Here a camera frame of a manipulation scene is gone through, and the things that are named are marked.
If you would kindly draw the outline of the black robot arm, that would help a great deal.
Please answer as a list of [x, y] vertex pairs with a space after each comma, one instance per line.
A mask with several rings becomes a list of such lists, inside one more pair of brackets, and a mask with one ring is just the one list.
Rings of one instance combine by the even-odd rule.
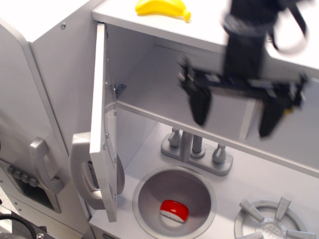
[[301, 105], [302, 91], [308, 82], [306, 75], [300, 75], [296, 82], [261, 76], [266, 38], [274, 36], [278, 15], [284, 10], [290, 11], [306, 35], [307, 25], [295, 0], [234, 0], [223, 22], [229, 38], [222, 72], [195, 67], [186, 57], [180, 60], [180, 86], [188, 94], [192, 116], [198, 125], [206, 123], [212, 93], [261, 100], [264, 108], [260, 137], [269, 136], [285, 113]]

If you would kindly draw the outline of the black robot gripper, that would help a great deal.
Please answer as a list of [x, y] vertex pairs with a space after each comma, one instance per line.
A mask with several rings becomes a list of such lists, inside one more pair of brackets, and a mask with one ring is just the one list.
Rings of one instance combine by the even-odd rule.
[[180, 61], [180, 84], [188, 94], [193, 120], [199, 126], [206, 122], [212, 88], [232, 90], [238, 95], [263, 100], [260, 137], [271, 135], [286, 107], [300, 105], [302, 89], [307, 81], [304, 76], [297, 81], [294, 94], [290, 92], [288, 81], [260, 78], [265, 37], [274, 36], [278, 14], [278, 9], [233, 9], [225, 16], [223, 28], [229, 38], [222, 74], [195, 68], [186, 57]]

